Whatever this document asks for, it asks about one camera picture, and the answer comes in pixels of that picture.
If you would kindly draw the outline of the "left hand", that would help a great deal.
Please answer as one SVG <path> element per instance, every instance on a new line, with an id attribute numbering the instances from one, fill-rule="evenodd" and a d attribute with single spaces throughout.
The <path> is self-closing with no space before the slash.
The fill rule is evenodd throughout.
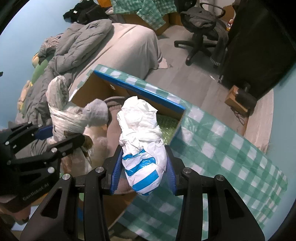
<path id="1" fill-rule="evenodd" d="M 14 198 L 15 196 L 13 195 L 1 196 L 1 214 L 7 214 L 13 217 L 21 225 L 28 222 L 32 205 L 22 206 L 16 203 L 16 206 L 13 207 Z"/>

